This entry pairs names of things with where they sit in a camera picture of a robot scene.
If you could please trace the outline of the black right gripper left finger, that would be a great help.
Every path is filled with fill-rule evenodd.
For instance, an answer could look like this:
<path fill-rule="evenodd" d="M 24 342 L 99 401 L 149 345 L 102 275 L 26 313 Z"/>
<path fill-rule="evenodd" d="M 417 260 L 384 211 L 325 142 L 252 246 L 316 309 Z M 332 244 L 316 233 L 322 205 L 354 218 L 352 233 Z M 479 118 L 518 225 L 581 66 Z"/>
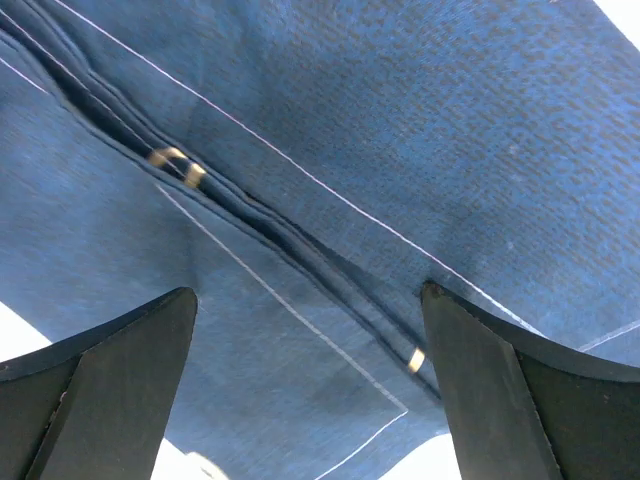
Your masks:
<path fill-rule="evenodd" d="M 188 356 L 189 287 L 1 364 L 4 479 L 148 479 Z"/>

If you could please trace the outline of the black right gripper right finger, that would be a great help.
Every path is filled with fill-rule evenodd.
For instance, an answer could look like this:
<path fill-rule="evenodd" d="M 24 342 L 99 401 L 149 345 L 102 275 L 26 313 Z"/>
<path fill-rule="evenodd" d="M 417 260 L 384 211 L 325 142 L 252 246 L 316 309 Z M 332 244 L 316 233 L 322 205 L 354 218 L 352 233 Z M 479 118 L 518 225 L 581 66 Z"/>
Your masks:
<path fill-rule="evenodd" d="M 638 478 L 638 368 L 562 346 L 434 282 L 421 302 L 462 478 Z"/>

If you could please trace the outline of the blue cloth placemat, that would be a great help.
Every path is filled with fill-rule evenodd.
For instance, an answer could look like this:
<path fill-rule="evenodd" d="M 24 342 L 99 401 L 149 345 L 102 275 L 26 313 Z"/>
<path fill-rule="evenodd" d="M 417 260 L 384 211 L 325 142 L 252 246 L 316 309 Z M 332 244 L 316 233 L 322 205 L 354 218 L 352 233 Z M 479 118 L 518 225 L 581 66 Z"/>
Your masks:
<path fill-rule="evenodd" d="M 638 364 L 637 2 L 2 3 L 3 358 L 188 286 L 163 439 L 448 479 L 429 280 Z"/>

